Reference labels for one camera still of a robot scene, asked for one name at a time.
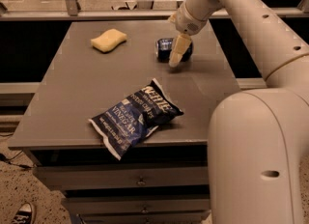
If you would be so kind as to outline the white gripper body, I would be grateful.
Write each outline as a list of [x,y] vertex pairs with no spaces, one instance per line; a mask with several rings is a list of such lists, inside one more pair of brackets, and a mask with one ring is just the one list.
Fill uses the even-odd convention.
[[194,16],[186,4],[187,2],[184,1],[176,11],[175,27],[179,32],[193,36],[203,29],[208,21],[208,17],[198,18]]

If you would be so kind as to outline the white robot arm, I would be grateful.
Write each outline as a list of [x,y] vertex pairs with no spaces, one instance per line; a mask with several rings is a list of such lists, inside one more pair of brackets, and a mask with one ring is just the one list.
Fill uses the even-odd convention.
[[307,43],[262,0],[185,0],[174,14],[185,39],[225,9],[262,78],[263,89],[233,94],[211,115],[208,141],[213,224],[305,224],[300,160],[309,151]]

